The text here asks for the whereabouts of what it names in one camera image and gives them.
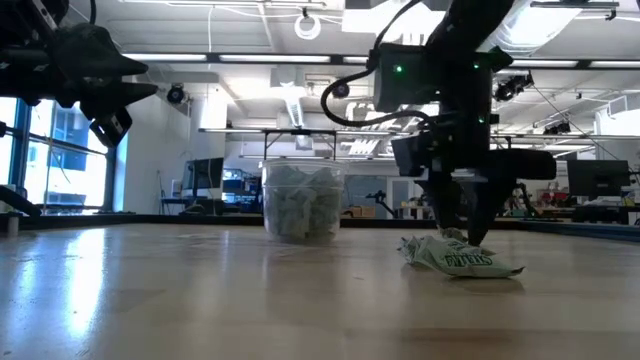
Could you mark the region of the black computer monitor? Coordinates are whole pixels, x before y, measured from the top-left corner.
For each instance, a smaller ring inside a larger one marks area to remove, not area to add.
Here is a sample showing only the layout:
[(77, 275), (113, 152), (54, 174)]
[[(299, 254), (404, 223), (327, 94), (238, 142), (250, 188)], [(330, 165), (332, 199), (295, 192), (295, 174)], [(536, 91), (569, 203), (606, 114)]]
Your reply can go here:
[(569, 160), (567, 173), (572, 196), (620, 196), (622, 188), (630, 185), (624, 160)]
[(221, 157), (187, 161), (182, 179), (182, 192), (186, 196), (194, 197), (198, 196), (201, 190), (220, 189), (223, 169), (224, 159)]

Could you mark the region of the green stevia packet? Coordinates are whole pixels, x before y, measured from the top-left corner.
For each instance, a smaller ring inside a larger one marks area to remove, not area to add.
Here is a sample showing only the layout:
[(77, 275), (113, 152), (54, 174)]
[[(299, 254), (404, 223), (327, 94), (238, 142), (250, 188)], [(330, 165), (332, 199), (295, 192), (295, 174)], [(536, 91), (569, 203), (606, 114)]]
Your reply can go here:
[(452, 277), (509, 278), (520, 275), (524, 267), (515, 268), (486, 255), (482, 248), (455, 239), (427, 237), (420, 246), (420, 260)]
[(422, 238), (416, 238), (415, 236), (402, 237), (398, 251), (409, 265), (427, 266), (423, 245), (424, 240)]
[(439, 228), (439, 233), (445, 239), (454, 239), (456, 241), (463, 242), (463, 243), (468, 242), (468, 238), (465, 235), (465, 233), (458, 228), (454, 228), (454, 227)]

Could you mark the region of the black ceiling fixture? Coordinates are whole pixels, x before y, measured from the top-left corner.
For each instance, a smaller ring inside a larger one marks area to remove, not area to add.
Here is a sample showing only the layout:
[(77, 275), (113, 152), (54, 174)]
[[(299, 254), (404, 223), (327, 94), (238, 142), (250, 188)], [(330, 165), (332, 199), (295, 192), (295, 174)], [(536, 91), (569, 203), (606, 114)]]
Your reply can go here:
[(510, 101), (533, 85), (534, 79), (531, 73), (511, 76), (497, 83), (497, 88), (493, 92), (493, 99), (497, 102)]

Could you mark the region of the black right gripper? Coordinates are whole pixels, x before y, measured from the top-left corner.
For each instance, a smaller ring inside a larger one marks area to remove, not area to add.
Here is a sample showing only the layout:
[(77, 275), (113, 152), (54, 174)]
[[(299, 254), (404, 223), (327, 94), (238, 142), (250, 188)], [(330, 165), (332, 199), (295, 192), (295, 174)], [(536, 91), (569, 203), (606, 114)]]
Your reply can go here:
[[(480, 245), (496, 215), (515, 188), (515, 179), (550, 180), (557, 174), (550, 152), (521, 148), (490, 148), (485, 119), (468, 121), (458, 114), (438, 116), (424, 130), (424, 169), (427, 178), (452, 178), (469, 171), (487, 182), (465, 182), (467, 234), (471, 245)], [(459, 228), (460, 187), (453, 181), (427, 182), (424, 187), (437, 226)]]

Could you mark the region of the large window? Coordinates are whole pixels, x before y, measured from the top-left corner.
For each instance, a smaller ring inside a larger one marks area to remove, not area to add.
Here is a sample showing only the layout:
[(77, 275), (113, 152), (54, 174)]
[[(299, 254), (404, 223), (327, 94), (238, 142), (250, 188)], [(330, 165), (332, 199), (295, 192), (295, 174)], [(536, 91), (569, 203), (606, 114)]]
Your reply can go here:
[(78, 104), (31, 107), (0, 97), (0, 185), (49, 211), (86, 212), (106, 204), (111, 152), (89, 129)]

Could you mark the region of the silver ventilation duct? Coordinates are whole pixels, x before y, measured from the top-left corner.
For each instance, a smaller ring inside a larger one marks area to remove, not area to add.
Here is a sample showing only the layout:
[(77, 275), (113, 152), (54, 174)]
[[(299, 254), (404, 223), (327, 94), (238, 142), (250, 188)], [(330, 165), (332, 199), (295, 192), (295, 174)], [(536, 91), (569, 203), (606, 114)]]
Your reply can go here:
[(513, 57), (530, 56), (553, 40), (576, 16), (581, 8), (532, 6), (532, 2), (559, 0), (515, 0), (502, 23), (478, 47), (488, 52), (494, 47)]

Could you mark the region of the black background workstation frame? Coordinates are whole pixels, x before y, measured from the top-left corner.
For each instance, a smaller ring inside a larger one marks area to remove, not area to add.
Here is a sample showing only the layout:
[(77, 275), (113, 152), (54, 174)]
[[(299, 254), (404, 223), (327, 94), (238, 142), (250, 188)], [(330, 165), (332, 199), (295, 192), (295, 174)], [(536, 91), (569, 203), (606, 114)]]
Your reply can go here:
[[(303, 129), (303, 128), (199, 128), (200, 133), (212, 133), (212, 134), (260, 134), (263, 138), (262, 154), (261, 155), (245, 155), (241, 152), (238, 157), (241, 159), (256, 159), (260, 161), (266, 161), (268, 159), (309, 159), (309, 160), (337, 160), (337, 138), (338, 132), (336, 130), (323, 130), (323, 129)], [(328, 143), (329, 148), (332, 150), (330, 157), (328, 156), (293, 156), (293, 155), (269, 155), (269, 148), (274, 145), (282, 136), (289, 135), (291, 137), (305, 136), (311, 138), (313, 136), (331, 136), (332, 142)]]

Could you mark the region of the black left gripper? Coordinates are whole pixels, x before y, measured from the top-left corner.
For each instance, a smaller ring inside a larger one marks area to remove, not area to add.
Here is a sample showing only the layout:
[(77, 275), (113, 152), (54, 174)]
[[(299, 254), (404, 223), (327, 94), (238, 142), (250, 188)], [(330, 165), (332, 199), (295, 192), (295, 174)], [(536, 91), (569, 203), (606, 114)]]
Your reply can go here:
[(109, 78), (145, 73), (148, 66), (123, 56), (110, 33), (93, 24), (76, 24), (57, 31), (57, 55), (45, 46), (0, 37), (0, 97), (14, 97), (28, 105), (56, 100), (70, 107), (121, 108), (154, 95), (147, 83), (112, 82), (91, 86), (82, 94), (70, 78)]

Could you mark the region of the long ceiling light strip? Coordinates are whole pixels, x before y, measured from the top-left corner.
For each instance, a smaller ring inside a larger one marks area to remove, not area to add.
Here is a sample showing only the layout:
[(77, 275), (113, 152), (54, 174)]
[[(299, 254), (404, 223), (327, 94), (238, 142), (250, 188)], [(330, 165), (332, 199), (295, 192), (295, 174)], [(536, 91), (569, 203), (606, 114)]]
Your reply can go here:
[[(366, 55), (342, 54), (275, 54), (275, 53), (126, 53), (126, 57), (148, 63), (228, 63), (228, 64), (321, 64), (334, 66), (364, 66)], [(602, 70), (640, 71), (640, 60), (589, 60), (589, 59), (547, 59), (515, 58), (509, 65), (513, 69), (542, 70)]]

